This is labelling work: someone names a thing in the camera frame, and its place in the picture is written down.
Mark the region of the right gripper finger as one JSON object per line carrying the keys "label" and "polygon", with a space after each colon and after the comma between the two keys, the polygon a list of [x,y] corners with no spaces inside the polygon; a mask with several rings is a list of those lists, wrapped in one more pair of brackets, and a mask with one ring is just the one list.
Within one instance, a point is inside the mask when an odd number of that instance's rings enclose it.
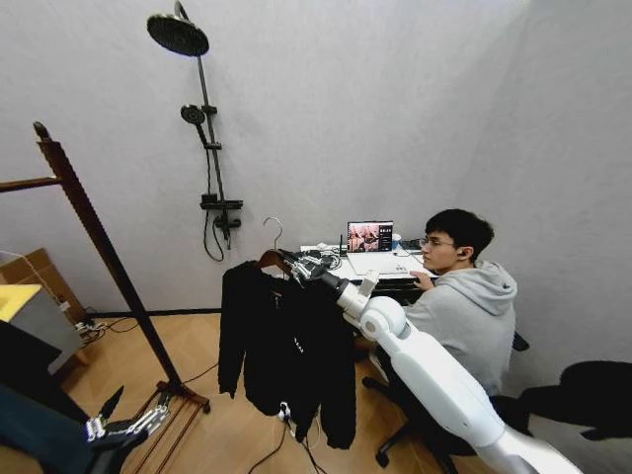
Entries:
{"label": "right gripper finger", "polygon": [[323,259],[313,256],[310,252],[290,252],[279,249],[278,253],[282,260],[282,265],[288,270],[302,268],[308,272],[326,271],[327,266]]}
{"label": "right gripper finger", "polygon": [[323,274],[323,265],[315,262],[292,262],[286,265],[289,276],[301,287],[318,280]]}

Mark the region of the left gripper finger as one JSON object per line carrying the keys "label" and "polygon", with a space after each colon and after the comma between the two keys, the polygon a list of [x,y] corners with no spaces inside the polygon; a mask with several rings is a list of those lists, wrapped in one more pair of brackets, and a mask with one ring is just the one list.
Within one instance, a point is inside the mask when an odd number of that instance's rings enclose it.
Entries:
{"label": "left gripper finger", "polygon": [[128,435],[139,435],[141,433],[152,435],[169,417],[170,400],[171,394],[169,392],[161,392],[158,397],[157,405],[151,410],[147,411],[145,414],[143,414],[132,425],[130,425],[126,430],[126,433]]}
{"label": "left gripper finger", "polygon": [[102,406],[99,413],[95,418],[89,419],[85,423],[85,432],[88,441],[96,441],[106,435],[106,424],[110,419],[111,414],[114,412],[116,406],[119,403],[119,399],[123,393],[124,386],[122,385]]}

